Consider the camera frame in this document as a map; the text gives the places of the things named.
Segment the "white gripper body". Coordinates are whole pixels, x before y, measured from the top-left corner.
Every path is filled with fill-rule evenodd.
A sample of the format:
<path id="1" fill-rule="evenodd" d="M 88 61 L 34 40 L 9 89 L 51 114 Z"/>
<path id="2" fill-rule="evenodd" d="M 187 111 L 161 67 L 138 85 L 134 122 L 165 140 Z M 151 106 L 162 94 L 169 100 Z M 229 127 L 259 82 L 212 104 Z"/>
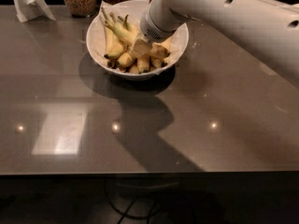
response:
<path id="1" fill-rule="evenodd" d="M 151 0 L 141 17 L 140 30 L 148 41 L 162 43 L 189 20 L 171 10 L 164 0 Z"/>

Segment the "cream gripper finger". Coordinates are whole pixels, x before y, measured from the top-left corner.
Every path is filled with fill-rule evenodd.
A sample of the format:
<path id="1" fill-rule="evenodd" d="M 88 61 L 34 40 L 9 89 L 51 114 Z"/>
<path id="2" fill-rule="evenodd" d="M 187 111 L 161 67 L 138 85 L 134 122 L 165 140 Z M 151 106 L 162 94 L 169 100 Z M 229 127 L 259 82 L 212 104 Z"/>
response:
<path id="1" fill-rule="evenodd" d="M 144 36 L 130 37 L 128 44 L 128 53 L 134 58 L 148 54 L 152 48 L 152 43 Z"/>

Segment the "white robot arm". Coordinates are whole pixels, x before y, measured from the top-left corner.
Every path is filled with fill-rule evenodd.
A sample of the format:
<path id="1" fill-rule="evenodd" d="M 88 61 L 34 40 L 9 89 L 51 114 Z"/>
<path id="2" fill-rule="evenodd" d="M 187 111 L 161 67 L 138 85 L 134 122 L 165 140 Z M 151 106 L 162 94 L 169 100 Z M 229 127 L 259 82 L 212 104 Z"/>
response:
<path id="1" fill-rule="evenodd" d="M 148 53 L 191 20 L 204 21 L 299 87 L 298 8 L 275 0 L 152 0 L 132 52 Z"/>

